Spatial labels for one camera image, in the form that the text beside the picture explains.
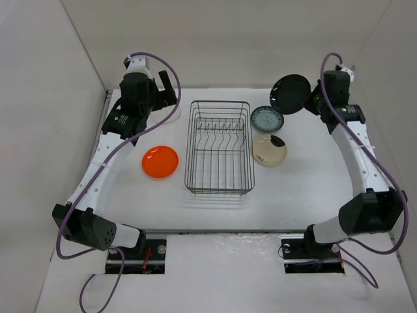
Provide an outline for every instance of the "wire dish rack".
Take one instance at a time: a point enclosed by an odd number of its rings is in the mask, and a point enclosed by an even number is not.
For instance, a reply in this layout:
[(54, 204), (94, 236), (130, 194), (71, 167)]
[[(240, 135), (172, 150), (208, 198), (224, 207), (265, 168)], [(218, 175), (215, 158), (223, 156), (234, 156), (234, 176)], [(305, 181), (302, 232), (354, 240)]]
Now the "wire dish rack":
[(185, 185), (194, 194), (248, 193), (255, 186), (247, 102), (191, 103)]

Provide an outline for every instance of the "beige bowl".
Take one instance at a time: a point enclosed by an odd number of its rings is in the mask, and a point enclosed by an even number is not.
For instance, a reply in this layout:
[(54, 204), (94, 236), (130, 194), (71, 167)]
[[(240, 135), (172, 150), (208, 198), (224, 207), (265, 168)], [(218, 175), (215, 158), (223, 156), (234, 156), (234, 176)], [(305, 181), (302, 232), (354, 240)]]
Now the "beige bowl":
[(258, 162), (267, 166), (278, 166), (287, 157), (287, 146), (281, 138), (265, 134), (254, 139), (252, 152)]

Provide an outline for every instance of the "orange plate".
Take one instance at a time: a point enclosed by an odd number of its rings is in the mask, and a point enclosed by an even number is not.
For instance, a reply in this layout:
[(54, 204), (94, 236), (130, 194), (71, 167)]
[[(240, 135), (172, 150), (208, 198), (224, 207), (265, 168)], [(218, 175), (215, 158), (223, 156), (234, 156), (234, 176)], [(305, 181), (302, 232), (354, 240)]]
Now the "orange plate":
[(143, 171), (153, 178), (170, 176), (178, 166), (178, 155), (170, 147), (159, 145), (145, 153), (142, 159)]

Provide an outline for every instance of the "cable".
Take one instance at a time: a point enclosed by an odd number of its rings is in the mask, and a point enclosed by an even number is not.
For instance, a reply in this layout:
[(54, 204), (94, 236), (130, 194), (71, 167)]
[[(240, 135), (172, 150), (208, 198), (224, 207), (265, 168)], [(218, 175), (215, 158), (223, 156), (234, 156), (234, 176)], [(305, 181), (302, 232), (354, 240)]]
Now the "cable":
[(351, 135), (352, 138), (355, 140), (355, 142), (362, 148), (362, 150), (364, 151), (366, 156), (372, 161), (372, 163), (374, 163), (374, 165), (376, 165), (381, 170), (381, 172), (383, 172), (383, 174), (385, 174), (385, 176), (388, 178), (388, 180), (394, 186), (395, 191), (397, 192), (397, 195), (398, 195), (399, 199), (401, 200), (401, 203), (403, 204), (403, 212), (404, 212), (404, 225), (403, 225), (403, 229), (401, 231), (401, 235), (399, 236), (399, 239), (398, 239), (397, 243), (390, 250), (379, 251), (379, 250), (375, 250), (375, 249), (365, 245), (364, 243), (360, 242), (357, 239), (349, 238), (349, 240), (354, 242), (354, 243), (359, 244), (360, 246), (364, 247), (366, 250), (369, 250), (373, 253), (382, 254), (382, 255), (391, 254), (391, 253), (397, 251), (399, 249), (399, 247), (403, 244), (404, 238), (405, 238), (405, 236), (407, 234), (407, 230), (409, 228), (409, 210), (408, 210), (408, 207), (407, 207), (407, 200), (405, 199), (404, 193), (403, 193), (401, 187), (398, 185), (397, 181), (395, 181), (394, 177), (372, 155), (372, 153), (368, 150), (368, 148), (364, 146), (364, 144), (359, 139), (359, 137), (349, 128), (347, 123), (339, 116), (339, 114), (333, 108), (333, 105), (330, 102), (330, 99), (328, 98), (327, 93), (326, 93), (326, 86), (324, 85), (324, 68), (326, 66), (327, 60), (331, 56), (337, 57), (339, 59), (340, 64), (343, 63), (340, 54), (335, 53), (335, 52), (328, 53), (326, 55), (326, 57), (324, 58), (323, 63), (321, 64), (321, 69), (320, 69), (320, 86), (321, 86), (321, 91), (322, 91), (324, 100), (326, 101), (326, 104), (327, 104), (329, 110), (333, 113), (335, 118), (339, 121), (340, 125), (342, 125), (344, 129), (346, 129), (346, 131), (349, 133), (349, 135)]
[[(174, 68), (165, 60), (161, 59), (160, 57), (158, 57), (157, 55), (151, 54), (151, 53), (147, 53), (147, 52), (136, 52), (133, 53), (132, 55), (129, 55), (125, 60), (124, 60), (124, 64), (127, 62), (127, 60), (130, 60), (130, 58), (138, 56), (138, 55), (144, 55), (147, 57), (151, 57), (159, 62), (161, 62), (162, 64), (164, 64), (172, 73), (172, 75), (174, 75), (175, 81), (177, 83), (177, 88), (178, 88), (178, 100), (177, 103), (175, 104), (174, 108), (172, 109), (172, 111), (164, 118), (162, 119), (159, 123), (156, 123), (154, 126), (144, 130), (143, 132), (140, 132), (139, 134), (136, 134), (135, 136), (123, 141), (120, 145), (118, 145), (112, 152), (110, 152), (110, 154), (108, 155), (108, 157), (103, 161), (103, 164), (107, 164), (111, 158), (117, 153), (118, 150), (120, 150), (121, 148), (123, 148), (125, 145), (127, 145), (128, 143), (137, 140), (140, 136), (145, 135), (149, 132), (151, 132), (152, 130), (154, 130), (155, 128), (158, 128), (159, 126), (161, 126), (162, 124), (164, 124), (174, 113), (175, 111), (178, 109), (178, 106), (180, 104), (181, 101), (181, 94), (182, 94), (182, 88), (181, 88), (181, 83), (179, 80), (179, 77), (177, 75), (177, 73), (175, 72)], [(68, 222), (71, 214), (74, 212), (74, 209), (76, 208), (77, 204), (81, 201), (81, 199), (84, 197), (84, 195), (88, 192), (88, 190), (90, 189), (91, 185), (95, 182), (95, 180), (97, 179), (97, 177), (101, 174), (101, 172), (103, 171), (103, 169), (105, 168), (104, 165), (101, 165), (101, 167), (99, 167), (99, 169), (97, 170), (97, 172), (93, 175), (93, 177), (90, 179), (90, 181), (85, 185), (84, 189), (81, 191), (81, 193), (79, 194), (79, 196), (75, 199), (75, 201), (73, 202), (73, 204), (70, 206), (67, 214), (65, 215), (61, 226), (59, 227), (59, 231), (58, 231), (58, 236), (57, 236), (57, 241), (56, 241), (56, 251), (57, 251), (57, 255), (58, 257), (60, 257), (63, 260), (69, 260), (72, 258), (76, 258), (78, 256), (82, 256), (83, 254), (86, 254), (88, 252), (94, 251), (95, 249), (91, 248), (91, 249), (87, 249), (81, 252), (78, 252), (76, 254), (70, 255), (70, 256), (65, 256), (62, 254), (61, 252), (61, 239), (62, 236), (64, 234), (65, 231), (65, 227), (66, 227), (66, 223)], [(121, 263), (121, 270), (119, 271), (119, 275), (117, 276), (116, 279), (116, 283), (110, 293), (110, 296), (108, 297), (106, 303), (104, 304), (104, 306), (102, 307), (102, 309), (100, 311), (98, 311), (97, 313), (101, 313), (103, 312), (106, 307), (108, 306), (111, 298), (113, 297), (113, 294), (115, 293), (116, 287), (119, 284), (119, 280), (122, 277), (122, 273), (123, 273), (123, 268), (124, 268), (124, 254), (122, 252), (121, 249), (117, 248), (117, 247), (113, 247), (112, 249), (115, 249), (116, 251), (118, 251), (121, 254), (122, 257), (122, 263)], [(79, 295), (79, 307), (81, 308), (83, 313), (87, 313), (83, 307), (83, 303), (82, 303), (82, 297), (83, 297), (83, 292), (85, 290), (85, 287), (87, 286), (87, 284), (90, 282), (91, 279), (93, 279), (95, 275), (91, 275), (89, 277), (89, 279), (85, 282), (83, 288), (81, 289), (81, 293)]]
[[(100, 311), (98, 311), (97, 313), (101, 313), (101, 312), (103, 312), (103, 311), (106, 309), (106, 307), (109, 305), (110, 300), (111, 300), (111, 298), (113, 297), (113, 294), (115, 293), (116, 288), (117, 288), (117, 285), (119, 285), (120, 278), (122, 277), (122, 274), (123, 274), (123, 269), (124, 269), (124, 253), (123, 253), (123, 251), (122, 251), (121, 249), (117, 248), (116, 246), (115, 246), (115, 247), (113, 247), (112, 249), (114, 249), (114, 250), (116, 250), (118, 253), (120, 253), (120, 255), (121, 255), (121, 257), (122, 257), (122, 263), (121, 263), (121, 265), (120, 265), (120, 271), (119, 271), (119, 274), (117, 275), (115, 285), (113, 286), (113, 289), (111, 290), (111, 293), (110, 293), (110, 295), (109, 295), (109, 297), (108, 297), (108, 299), (107, 299), (106, 303), (104, 303), (104, 306), (103, 306), (103, 307), (100, 309)], [(83, 306), (83, 294), (84, 294), (84, 290), (85, 290), (85, 288), (87, 287), (87, 284), (90, 282), (90, 280), (92, 280), (92, 279), (93, 279), (93, 277), (94, 277), (94, 276), (96, 276), (96, 275), (95, 275), (95, 274), (93, 274), (93, 275), (91, 275), (91, 276), (89, 277), (89, 279), (87, 279), (87, 281), (84, 283), (84, 286), (83, 286), (83, 287), (82, 287), (82, 289), (81, 289), (81, 292), (79, 293), (79, 307), (81, 308), (81, 311), (82, 311), (83, 313), (88, 313), (88, 312), (84, 309), (84, 306)]]
[(365, 279), (367, 282), (369, 282), (369, 284), (374, 287), (375, 289), (379, 288), (378, 282), (375, 279), (375, 277), (372, 275), (371, 271), (360, 261), (358, 260), (358, 258), (354, 257), (352, 254), (350, 254), (349, 252), (347, 252), (345, 249), (340, 247), (340, 250), (344, 251), (344, 253), (346, 253), (348, 256), (350, 256), (352, 259), (354, 259), (356, 262), (358, 262), (360, 264), (361, 267), (363, 267), (363, 269), (368, 273), (368, 275), (371, 277), (371, 279), (369, 279), (365, 274), (363, 274), (363, 272), (361, 272), (361, 270), (355, 265), (353, 264), (351, 261), (348, 261), (346, 259), (343, 258), (328, 258), (328, 259), (323, 259), (323, 260), (313, 260), (313, 261), (308, 261), (308, 262), (300, 262), (300, 263), (295, 263), (297, 265), (313, 265), (313, 264), (324, 264), (324, 263), (328, 263), (330, 261), (340, 261), (346, 264), (349, 264), (351, 267), (353, 267), (353, 269), (358, 272), (358, 274)]
[(143, 261), (143, 263), (142, 263), (143, 274), (145, 274), (145, 272), (146, 272), (146, 268), (148, 266), (148, 261), (149, 261), (149, 258), (151, 257), (151, 254), (152, 254), (151, 248), (148, 248), (148, 250), (146, 250), (145, 261)]
[(284, 255), (281, 255), (280, 254), (280, 251), (283, 251), (282, 250), (282, 248), (284, 247), (284, 245), (281, 245), (279, 248), (278, 248), (278, 256), (281, 258), (281, 259), (284, 259)]

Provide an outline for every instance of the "plate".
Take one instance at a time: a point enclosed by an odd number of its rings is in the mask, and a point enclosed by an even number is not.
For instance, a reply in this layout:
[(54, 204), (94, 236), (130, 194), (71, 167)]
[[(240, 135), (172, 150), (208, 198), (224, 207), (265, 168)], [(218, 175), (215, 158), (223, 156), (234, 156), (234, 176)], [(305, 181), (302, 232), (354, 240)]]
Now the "plate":
[(271, 106), (260, 106), (251, 114), (252, 125), (267, 134), (281, 129), (284, 125), (284, 116)]
[(152, 178), (170, 176), (177, 169), (178, 163), (178, 154), (165, 145), (153, 147), (142, 158), (143, 171)]
[(282, 114), (294, 114), (303, 108), (304, 101), (311, 94), (311, 85), (307, 78), (291, 74), (278, 80), (269, 95), (269, 102), (273, 108)]
[(267, 166), (278, 166), (287, 157), (287, 145), (274, 135), (260, 135), (253, 141), (253, 156)]

